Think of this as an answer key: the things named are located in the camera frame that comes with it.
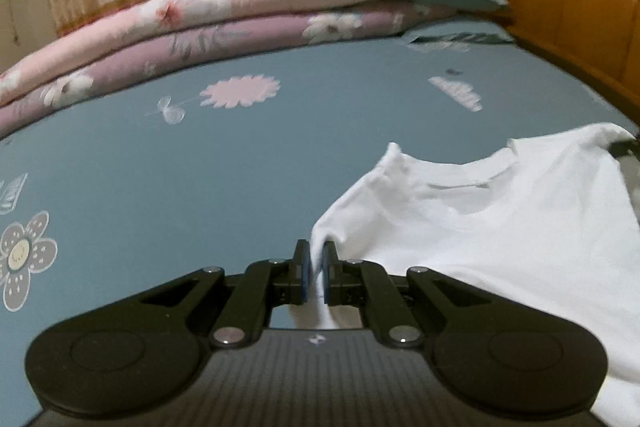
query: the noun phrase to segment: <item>pink floral blanket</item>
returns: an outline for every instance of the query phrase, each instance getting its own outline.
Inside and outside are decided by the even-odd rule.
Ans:
[[[447,7],[385,0],[334,12],[266,16],[166,34],[123,48],[0,107],[0,138],[80,100],[204,62],[322,42],[392,36],[453,14]],[[167,106],[162,111],[169,120],[180,118],[179,108]]]
[[[98,20],[25,57],[0,75],[0,106],[145,39],[240,18],[304,13],[366,1],[369,0],[150,0]]]

